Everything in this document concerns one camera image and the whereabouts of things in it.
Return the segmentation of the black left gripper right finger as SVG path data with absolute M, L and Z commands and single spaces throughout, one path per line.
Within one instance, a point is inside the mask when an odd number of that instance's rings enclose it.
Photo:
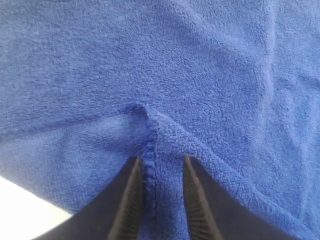
M 183 200 L 192 240 L 293 240 L 232 198 L 193 156 L 183 162 Z

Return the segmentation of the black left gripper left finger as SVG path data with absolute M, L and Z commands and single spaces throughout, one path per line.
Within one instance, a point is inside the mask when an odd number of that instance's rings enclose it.
M 136 240 L 143 212 L 143 167 L 130 157 L 87 206 L 39 240 Z

